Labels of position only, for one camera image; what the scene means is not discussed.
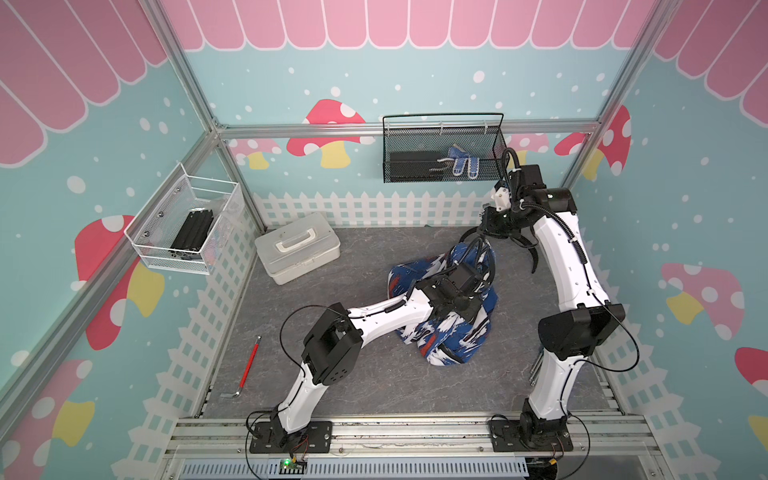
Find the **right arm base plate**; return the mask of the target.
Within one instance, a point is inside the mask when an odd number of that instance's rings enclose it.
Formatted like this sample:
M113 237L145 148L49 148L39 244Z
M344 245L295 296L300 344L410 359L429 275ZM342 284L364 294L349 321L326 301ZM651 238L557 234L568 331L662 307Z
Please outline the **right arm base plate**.
M563 420L539 422L494 417L487 422L493 451L543 452L545 455L571 452L570 432Z

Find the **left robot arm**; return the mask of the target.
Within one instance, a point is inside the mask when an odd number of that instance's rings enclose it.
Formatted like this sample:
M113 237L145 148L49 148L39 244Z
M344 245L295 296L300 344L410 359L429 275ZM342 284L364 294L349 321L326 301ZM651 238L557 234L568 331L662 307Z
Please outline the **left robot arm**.
M458 263L374 305L349 310L325 307L303 341L297 363L300 374L286 399L270 412L269 427L276 440L306 430L328 387L353 370L361 350L372 341L396 330L413 339L423 326L430 329L426 347L432 348L458 323L476 319L494 276L493 266Z

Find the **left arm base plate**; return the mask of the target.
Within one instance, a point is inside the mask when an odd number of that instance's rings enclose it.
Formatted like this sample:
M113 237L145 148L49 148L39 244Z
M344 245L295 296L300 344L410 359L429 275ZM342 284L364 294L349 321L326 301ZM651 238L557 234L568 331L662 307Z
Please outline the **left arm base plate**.
M334 424L330 421L311 421L305 428L287 433L278 422L259 422L250 435L250 454L285 453L304 454L330 452Z

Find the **blue patterned trousers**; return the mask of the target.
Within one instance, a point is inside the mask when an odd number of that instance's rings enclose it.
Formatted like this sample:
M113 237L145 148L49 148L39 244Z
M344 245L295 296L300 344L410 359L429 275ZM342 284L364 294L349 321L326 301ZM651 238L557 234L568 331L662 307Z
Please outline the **blue patterned trousers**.
M416 282L458 265L462 246L453 246L438 256L425 257L398 264L388 274L388 296L404 294L416 288ZM420 354L432 365L449 366L467 363L486 341L491 331L491 316L498 302L494 288L482 290L483 303L472 323L456 313L444 320L424 321L413 327L402 327L398 335L406 344L417 345Z

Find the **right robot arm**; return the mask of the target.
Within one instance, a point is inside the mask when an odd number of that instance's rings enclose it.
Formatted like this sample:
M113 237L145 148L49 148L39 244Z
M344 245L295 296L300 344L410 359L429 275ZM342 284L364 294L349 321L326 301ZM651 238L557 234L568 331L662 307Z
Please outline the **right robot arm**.
M508 237L544 258L555 281L558 313L541 319L542 352L535 384L520 417L489 422L498 450L544 449L569 443L568 399L581 368L626 317L611 301L586 254L579 219L567 189L518 187L498 182L477 232Z

